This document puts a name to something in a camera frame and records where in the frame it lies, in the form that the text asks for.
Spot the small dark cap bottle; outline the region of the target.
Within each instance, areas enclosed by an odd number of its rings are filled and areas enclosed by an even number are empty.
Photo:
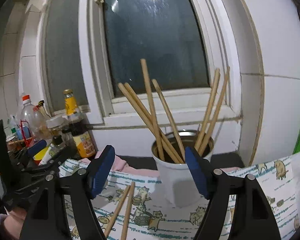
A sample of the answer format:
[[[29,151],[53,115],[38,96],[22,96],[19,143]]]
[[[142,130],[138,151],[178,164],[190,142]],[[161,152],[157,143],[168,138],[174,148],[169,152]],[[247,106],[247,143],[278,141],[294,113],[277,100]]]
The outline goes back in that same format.
[[[60,134],[53,136],[52,143],[53,146],[55,146],[58,149],[62,149],[65,147],[65,142],[63,141],[63,138]]]

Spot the glass spice jar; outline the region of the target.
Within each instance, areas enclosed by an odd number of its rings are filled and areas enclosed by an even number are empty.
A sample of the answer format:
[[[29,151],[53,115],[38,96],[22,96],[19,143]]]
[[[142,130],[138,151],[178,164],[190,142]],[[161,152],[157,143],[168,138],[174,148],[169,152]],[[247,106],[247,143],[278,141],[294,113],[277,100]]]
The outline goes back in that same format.
[[[71,129],[68,125],[65,125],[62,128],[62,136],[63,136],[63,140],[64,140],[66,145],[72,144],[73,137],[72,137],[72,134],[71,134]]]

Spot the clear plastic jar white lid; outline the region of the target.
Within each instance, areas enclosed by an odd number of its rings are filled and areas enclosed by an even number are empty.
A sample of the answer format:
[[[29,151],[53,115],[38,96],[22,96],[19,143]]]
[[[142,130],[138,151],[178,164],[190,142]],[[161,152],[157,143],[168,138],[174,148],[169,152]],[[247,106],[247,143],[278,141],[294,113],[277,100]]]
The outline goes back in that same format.
[[[54,116],[46,120],[47,129],[50,131],[53,137],[62,135],[62,129],[64,127],[64,124],[65,119],[61,115]]]

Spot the clear plastic bottle red cap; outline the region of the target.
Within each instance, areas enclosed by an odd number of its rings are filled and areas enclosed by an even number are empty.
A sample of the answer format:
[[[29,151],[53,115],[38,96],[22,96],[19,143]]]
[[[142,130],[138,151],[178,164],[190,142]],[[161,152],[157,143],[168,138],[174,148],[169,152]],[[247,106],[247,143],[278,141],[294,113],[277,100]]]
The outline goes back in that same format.
[[[46,120],[38,107],[32,104],[30,95],[23,95],[22,101],[19,123],[26,146],[30,147],[40,140],[51,140],[52,137],[46,126]]]

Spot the soy sauce bottle yellow label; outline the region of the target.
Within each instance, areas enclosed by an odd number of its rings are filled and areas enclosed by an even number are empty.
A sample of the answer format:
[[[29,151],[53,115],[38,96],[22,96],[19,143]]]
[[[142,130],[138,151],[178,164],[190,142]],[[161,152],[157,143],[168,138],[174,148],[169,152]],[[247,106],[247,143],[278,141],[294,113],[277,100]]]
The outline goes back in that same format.
[[[81,158],[92,158],[96,154],[96,150],[85,126],[84,118],[77,105],[74,93],[71,89],[65,89],[63,94],[69,128],[78,153]]]

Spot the pink cloth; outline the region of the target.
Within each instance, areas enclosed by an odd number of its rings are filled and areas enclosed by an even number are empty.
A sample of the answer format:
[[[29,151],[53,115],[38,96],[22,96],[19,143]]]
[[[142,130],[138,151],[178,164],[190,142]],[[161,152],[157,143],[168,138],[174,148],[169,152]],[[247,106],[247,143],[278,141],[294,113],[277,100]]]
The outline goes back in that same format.
[[[116,155],[111,170],[137,176],[160,177],[160,172],[157,170],[152,157],[121,157]]]

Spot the cat pattern cloth mat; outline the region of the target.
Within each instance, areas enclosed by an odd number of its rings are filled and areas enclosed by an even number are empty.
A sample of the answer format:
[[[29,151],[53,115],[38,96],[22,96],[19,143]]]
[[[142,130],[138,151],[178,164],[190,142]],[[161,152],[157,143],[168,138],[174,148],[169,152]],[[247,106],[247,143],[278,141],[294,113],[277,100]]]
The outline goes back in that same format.
[[[300,226],[300,152],[268,163],[230,171],[231,176],[253,174],[273,211],[282,239]],[[111,171],[102,193],[92,200],[105,229],[127,185],[135,182],[128,239],[193,239],[208,202],[200,198],[187,207],[173,207],[165,198],[160,178]]]

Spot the white chopstick holder cup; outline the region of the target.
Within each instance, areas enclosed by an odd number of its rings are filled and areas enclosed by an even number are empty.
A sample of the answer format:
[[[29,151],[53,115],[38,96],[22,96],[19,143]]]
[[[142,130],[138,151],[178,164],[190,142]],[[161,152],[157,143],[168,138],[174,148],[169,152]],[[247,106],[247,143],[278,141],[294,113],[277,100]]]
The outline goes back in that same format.
[[[179,156],[181,156],[181,152],[173,132],[165,135],[174,149],[177,150]],[[197,131],[195,130],[183,129],[179,131],[179,135],[185,148],[187,146],[194,146],[194,143],[197,140]],[[210,137],[202,158],[210,161],[213,155],[213,149],[214,140]],[[188,166],[186,164],[175,164],[165,150],[165,161],[158,159],[156,156],[158,155],[157,153],[157,143],[154,142],[152,145],[152,154],[160,173],[160,179],[164,188],[163,192],[167,201],[174,207],[186,207],[198,202],[201,196],[196,188]]]

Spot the white window frame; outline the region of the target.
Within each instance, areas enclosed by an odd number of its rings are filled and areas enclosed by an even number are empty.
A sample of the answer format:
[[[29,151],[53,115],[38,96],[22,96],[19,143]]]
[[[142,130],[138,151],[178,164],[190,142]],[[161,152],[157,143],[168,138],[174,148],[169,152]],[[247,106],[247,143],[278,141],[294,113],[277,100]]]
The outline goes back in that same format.
[[[74,91],[98,148],[151,155],[155,137],[119,90],[148,106],[141,60],[157,80],[178,128],[200,129],[215,71],[227,80],[211,136],[215,153],[256,162],[264,78],[245,0],[38,0],[38,86],[50,114]]]

